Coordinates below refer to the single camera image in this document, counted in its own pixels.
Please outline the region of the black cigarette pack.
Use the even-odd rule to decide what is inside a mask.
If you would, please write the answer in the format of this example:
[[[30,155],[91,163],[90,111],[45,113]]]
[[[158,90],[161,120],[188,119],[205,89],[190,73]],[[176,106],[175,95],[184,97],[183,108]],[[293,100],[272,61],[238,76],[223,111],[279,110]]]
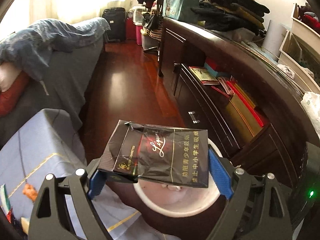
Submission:
[[[119,120],[100,158],[112,181],[207,188],[208,132]]]

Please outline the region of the white pink-dotted trash bin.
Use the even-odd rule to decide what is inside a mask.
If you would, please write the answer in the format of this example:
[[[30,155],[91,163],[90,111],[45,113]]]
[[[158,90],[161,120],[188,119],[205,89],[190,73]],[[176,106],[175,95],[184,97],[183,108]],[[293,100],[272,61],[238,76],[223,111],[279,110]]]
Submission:
[[[133,187],[147,207],[173,218],[198,215],[211,207],[220,196],[211,175],[207,188],[179,187],[142,179]]]

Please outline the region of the blue tablecloth with yellow lines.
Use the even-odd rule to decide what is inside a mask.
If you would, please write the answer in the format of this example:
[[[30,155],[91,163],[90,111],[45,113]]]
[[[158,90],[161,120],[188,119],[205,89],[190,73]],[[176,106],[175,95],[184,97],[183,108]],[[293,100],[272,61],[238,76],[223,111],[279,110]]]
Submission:
[[[1,184],[6,186],[15,218],[31,216],[33,202],[23,194],[25,184],[39,190],[47,174],[66,177],[86,165],[84,147],[69,114],[57,109],[36,113],[1,149]],[[163,239],[108,186],[93,205],[113,239]]]

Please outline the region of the orange candy wrapper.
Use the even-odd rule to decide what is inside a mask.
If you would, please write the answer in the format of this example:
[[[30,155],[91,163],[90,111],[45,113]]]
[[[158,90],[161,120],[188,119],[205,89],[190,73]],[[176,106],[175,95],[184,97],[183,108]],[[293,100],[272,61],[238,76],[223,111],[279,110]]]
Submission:
[[[26,183],[22,193],[27,196],[32,202],[35,202],[38,192],[36,189],[33,187],[33,185]]]

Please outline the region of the dark wooden cabinet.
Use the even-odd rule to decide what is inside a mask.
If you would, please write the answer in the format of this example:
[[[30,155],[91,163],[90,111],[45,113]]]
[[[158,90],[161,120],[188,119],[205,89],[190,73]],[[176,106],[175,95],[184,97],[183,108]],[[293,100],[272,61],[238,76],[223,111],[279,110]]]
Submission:
[[[206,68],[220,84],[203,85],[189,67]],[[206,129],[234,165],[298,184],[307,145],[319,137],[301,90],[275,66],[217,33],[164,18],[159,74],[185,125]]]

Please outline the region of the red book on shelf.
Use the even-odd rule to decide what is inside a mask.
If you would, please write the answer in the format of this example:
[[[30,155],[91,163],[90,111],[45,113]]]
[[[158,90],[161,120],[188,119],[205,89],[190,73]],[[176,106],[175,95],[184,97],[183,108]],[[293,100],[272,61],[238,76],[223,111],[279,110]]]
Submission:
[[[219,81],[214,76],[212,76],[212,74],[210,74],[210,72],[208,72],[206,68],[189,67],[189,70],[203,85],[215,86],[220,84]]]

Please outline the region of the white plastic bag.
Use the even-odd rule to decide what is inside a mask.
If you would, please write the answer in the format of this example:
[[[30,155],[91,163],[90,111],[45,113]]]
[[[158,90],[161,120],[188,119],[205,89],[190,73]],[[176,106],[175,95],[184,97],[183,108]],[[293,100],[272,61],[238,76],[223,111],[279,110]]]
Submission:
[[[320,95],[314,92],[306,92],[300,103],[320,138]]]

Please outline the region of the red and pink folded quilt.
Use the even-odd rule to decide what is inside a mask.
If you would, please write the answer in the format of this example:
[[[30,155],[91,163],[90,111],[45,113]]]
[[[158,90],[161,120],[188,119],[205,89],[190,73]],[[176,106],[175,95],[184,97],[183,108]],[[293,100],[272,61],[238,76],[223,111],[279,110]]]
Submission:
[[[1,64],[1,116],[9,114],[29,83],[30,77],[11,62]]]

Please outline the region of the white shelf unit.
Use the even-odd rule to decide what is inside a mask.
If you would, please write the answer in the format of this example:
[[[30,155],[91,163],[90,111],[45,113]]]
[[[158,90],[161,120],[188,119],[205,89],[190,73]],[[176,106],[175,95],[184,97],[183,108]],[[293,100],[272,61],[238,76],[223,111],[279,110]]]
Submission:
[[[294,81],[305,91],[319,93],[319,34],[298,19],[298,5],[291,14],[292,27],[280,46],[279,63],[295,73]]]

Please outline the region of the blue patterned blanket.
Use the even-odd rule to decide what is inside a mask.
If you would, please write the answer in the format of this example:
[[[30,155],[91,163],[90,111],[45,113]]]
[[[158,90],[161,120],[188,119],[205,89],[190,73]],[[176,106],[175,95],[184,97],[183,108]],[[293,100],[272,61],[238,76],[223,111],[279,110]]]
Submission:
[[[47,18],[1,41],[1,63],[10,62],[36,81],[43,80],[54,51],[70,53],[105,36],[111,27],[95,17],[75,24]]]

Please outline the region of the black suitcase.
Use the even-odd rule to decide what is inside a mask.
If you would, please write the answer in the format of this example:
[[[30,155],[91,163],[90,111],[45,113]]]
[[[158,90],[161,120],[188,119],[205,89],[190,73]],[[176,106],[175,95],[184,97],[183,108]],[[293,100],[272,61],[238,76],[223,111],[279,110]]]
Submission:
[[[126,10],[112,7],[104,10],[102,17],[107,20],[110,30],[106,32],[109,41],[123,42],[126,39]]]

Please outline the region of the pile of dark folded clothes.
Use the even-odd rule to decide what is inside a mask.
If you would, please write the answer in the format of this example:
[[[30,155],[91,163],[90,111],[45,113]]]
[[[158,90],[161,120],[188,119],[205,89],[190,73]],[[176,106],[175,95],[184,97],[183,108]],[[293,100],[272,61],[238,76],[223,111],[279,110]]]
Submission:
[[[265,30],[264,16],[270,13],[254,0],[199,0],[191,11],[206,29],[227,32],[245,28],[255,35]]]

